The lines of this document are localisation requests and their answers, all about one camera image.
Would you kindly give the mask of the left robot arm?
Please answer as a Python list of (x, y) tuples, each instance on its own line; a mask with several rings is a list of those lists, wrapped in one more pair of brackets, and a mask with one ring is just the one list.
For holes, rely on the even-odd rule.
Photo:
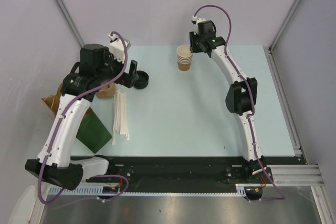
[(70, 157), (82, 119), (102, 85), (115, 82), (130, 88), (136, 82), (136, 61), (131, 61), (129, 72), (125, 72), (128, 47), (127, 42), (116, 39), (107, 47), (85, 44), (80, 49), (80, 60), (62, 82), (59, 106), (48, 139), (38, 156), (25, 164), (25, 170), (38, 178), (39, 183), (74, 190), (91, 177), (99, 176), (105, 182), (115, 178), (116, 169), (104, 157), (75, 162)]

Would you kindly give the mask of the aluminium frame rail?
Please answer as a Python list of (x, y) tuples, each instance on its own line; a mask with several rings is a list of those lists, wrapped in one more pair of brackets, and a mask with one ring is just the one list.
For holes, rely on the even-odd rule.
[(312, 203), (317, 208), (318, 216), (322, 223), (335, 223), (335, 213), (329, 200), (329, 196), (317, 164), (309, 165), (300, 142), (296, 124), (291, 113), (288, 99), (275, 63), (274, 55), (268, 47), (264, 47), (266, 59), (275, 84), (275, 88), (284, 114), (286, 126), (295, 152), (294, 159), (303, 160), (303, 164), (273, 165), (274, 182), (280, 187), (292, 186), (297, 189), (310, 188)]

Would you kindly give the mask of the brown pulp cup carriers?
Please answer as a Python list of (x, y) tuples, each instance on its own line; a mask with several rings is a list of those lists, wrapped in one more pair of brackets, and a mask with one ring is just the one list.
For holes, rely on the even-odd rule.
[(115, 93), (116, 93), (116, 85), (115, 83), (111, 83), (107, 86), (104, 86), (103, 88), (101, 88), (97, 93), (96, 93), (96, 97), (99, 99), (109, 99), (109, 98), (113, 98)]

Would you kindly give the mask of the white wrapped straws bundle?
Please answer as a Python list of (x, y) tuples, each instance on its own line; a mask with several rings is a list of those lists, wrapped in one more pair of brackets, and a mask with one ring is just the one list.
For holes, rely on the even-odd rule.
[(116, 134), (123, 136), (125, 141), (130, 139), (130, 134), (126, 93), (117, 90), (113, 99), (112, 145), (115, 145)]

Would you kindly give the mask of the brown paper bag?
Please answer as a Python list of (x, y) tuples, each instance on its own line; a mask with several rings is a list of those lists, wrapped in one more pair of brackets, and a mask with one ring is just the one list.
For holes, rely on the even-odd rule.
[(51, 118), (54, 118), (58, 112), (59, 99), (61, 97), (62, 83), (59, 85), (58, 90), (55, 95), (49, 95), (48, 97), (42, 98), (42, 110)]

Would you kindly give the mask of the stack of black lids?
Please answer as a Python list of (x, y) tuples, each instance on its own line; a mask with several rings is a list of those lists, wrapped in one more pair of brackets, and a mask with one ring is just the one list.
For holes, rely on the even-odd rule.
[(138, 70), (137, 72), (138, 79), (134, 83), (134, 88), (136, 89), (144, 89), (149, 84), (149, 75), (145, 71)]

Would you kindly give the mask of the green paper bag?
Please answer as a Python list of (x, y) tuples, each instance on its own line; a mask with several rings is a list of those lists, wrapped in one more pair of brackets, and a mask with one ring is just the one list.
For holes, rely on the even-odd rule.
[(112, 135), (93, 109), (89, 108), (80, 123), (76, 138), (93, 153), (97, 153), (112, 139)]

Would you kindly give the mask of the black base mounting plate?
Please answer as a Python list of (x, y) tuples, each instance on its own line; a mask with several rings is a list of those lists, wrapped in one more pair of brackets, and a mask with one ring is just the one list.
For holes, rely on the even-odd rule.
[(107, 174), (122, 175), (129, 193), (229, 193), (236, 184), (270, 184), (270, 168), (242, 157), (109, 156)]

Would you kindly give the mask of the stack of brown paper cups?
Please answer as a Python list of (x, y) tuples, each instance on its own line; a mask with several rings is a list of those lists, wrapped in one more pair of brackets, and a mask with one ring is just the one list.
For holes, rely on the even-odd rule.
[(190, 46), (180, 45), (176, 50), (176, 54), (179, 70), (188, 71), (193, 60), (193, 53), (190, 51)]

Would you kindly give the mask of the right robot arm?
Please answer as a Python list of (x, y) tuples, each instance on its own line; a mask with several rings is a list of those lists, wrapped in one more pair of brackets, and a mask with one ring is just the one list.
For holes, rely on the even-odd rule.
[(266, 182), (267, 164), (258, 144), (254, 123), (258, 82), (241, 70), (229, 53), (227, 41), (216, 36), (216, 26), (211, 20), (194, 16), (192, 23), (195, 29), (189, 33), (191, 52), (208, 54), (229, 83), (225, 104), (238, 124), (245, 160), (238, 178), (249, 183)]

